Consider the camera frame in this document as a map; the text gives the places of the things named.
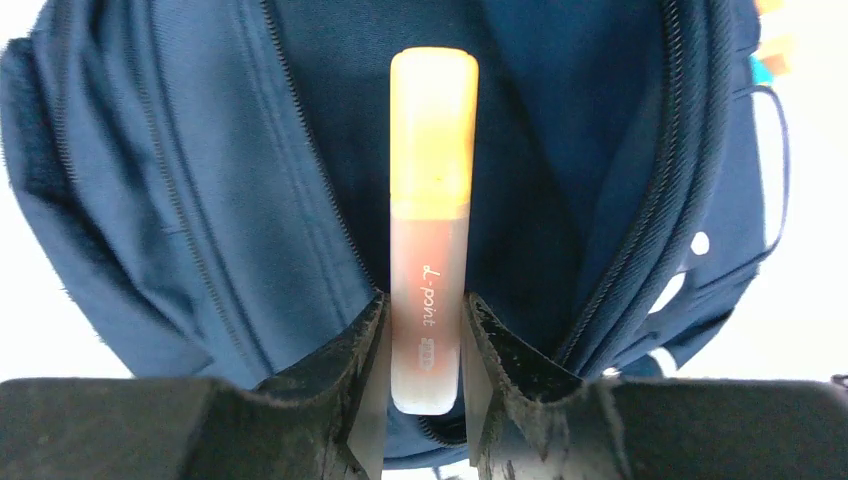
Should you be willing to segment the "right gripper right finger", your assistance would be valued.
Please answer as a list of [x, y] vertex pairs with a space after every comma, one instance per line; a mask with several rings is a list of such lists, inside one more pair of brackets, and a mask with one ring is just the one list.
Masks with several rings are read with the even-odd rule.
[[584, 382], [463, 305], [469, 458], [482, 479], [843, 479], [847, 393], [819, 382]]

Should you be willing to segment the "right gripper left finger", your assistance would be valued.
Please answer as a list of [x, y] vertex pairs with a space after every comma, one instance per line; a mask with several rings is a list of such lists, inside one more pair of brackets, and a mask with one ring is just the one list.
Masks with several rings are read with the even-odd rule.
[[389, 300], [253, 390], [215, 378], [1, 386], [5, 479], [377, 479]]

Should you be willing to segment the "navy blue student backpack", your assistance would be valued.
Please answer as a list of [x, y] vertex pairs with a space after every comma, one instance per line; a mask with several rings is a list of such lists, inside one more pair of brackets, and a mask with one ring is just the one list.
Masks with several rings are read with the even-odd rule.
[[469, 458], [463, 305], [584, 382], [666, 379], [780, 241], [751, 1], [49, 1], [1, 58], [3, 150], [131, 372], [253, 390], [390, 302], [390, 65], [479, 66], [458, 396], [391, 397], [383, 470]]

